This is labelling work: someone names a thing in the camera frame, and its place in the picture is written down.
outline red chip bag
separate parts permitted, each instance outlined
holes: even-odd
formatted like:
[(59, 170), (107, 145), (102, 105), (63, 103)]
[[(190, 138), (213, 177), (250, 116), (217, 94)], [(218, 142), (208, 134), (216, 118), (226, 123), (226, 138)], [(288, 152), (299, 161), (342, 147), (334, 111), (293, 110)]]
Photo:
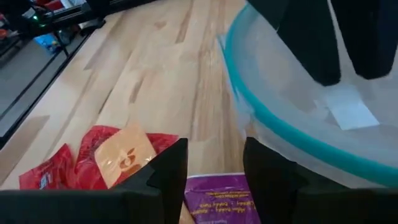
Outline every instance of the red chip bag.
[(108, 189), (95, 162), (94, 152), (109, 137), (118, 132), (118, 128), (93, 126), (81, 140), (76, 161), (76, 187), (85, 190)]
[(20, 175), (19, 188), (70, 189), (74, 188), (74, 179), (72, 154), (64, 144), (49, 160)]
[[(93, 126), (83, 137), (75, 166), (76, 188), (85, 190), (108, 189), (95, 162), (94, 152), (108, 138), (119, 131), (108, 126)], [(178, 139), (171, 134), (147, 134), (155, 152), (158, 154)]]

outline wooden floor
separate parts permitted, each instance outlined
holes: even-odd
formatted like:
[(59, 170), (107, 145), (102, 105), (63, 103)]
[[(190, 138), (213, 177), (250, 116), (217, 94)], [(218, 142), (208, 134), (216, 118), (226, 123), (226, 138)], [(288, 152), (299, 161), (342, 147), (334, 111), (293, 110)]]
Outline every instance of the wooden floor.
[(243, 171), (216, 36), (243, 0), (160, 0), (106, 18), (0, 151), (0, 183), (18, 176), (64, 143), (76, 155), (92, 125), (188, 137), (188, 174)]

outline purple package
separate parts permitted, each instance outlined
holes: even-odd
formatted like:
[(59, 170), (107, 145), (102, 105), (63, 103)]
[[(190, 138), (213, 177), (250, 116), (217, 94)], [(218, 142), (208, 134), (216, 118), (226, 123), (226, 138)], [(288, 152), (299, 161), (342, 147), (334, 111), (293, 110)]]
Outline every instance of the purple package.
[(185, 204), (196, 224), (260, 223), (243, 173), (189, 177)]

